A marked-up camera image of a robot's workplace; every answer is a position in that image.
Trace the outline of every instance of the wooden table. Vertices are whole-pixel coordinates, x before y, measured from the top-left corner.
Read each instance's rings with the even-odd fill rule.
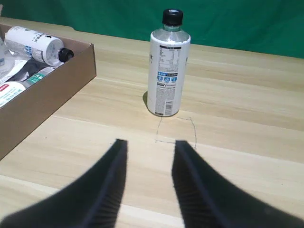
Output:
[[[0,161],[0,217],[71,183],[116,138],[129,142],[117,227],[182,228],[175,139],[265,202],[304,219],[304,60],[192,45],[181,110],[148,112],[149,43],[1,18],[95,44],[97,78]]]

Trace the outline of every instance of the green backdrop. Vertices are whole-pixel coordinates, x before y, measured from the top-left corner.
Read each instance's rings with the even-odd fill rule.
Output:
[[[184,11],[192,43],[304,57],[304,0],[1,0],[2,15],[149,40],[162,11]]]

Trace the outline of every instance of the water bottle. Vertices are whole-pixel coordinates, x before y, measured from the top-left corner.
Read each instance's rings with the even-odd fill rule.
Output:
[[[20,26],[11,27],[5,34],[7,47],[21,56],[33,58],[50,66],[59,66],[74,56],[64,48],[61,39]]]
[[[163,27],[151,33],[147,106],[157,116],[172,116],[181,105],[190,35],[181,29],[183,12],[166,9]]]
[[[24,82],[13,81],[0,85],[0,108],[54,70],[53,67],[46,67]]]

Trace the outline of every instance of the cardboard box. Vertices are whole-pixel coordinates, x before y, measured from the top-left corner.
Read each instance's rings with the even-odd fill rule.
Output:
[[[2,38],[10,28],[0,23]],[[96,77],[94,45],[56,37],[75,55],[0,108],[0,160]]]

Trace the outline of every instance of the black bottle cap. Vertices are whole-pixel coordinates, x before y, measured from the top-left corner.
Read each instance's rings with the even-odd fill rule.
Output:
[[[182,25],[183,12],[179,9],[165,9],[162,23],[169,26]]]
[[[63,48],[59,51],[58,57],[59,57],[60,62],[65,63],[69,59],[74,57],[74,52],[70,49]]]

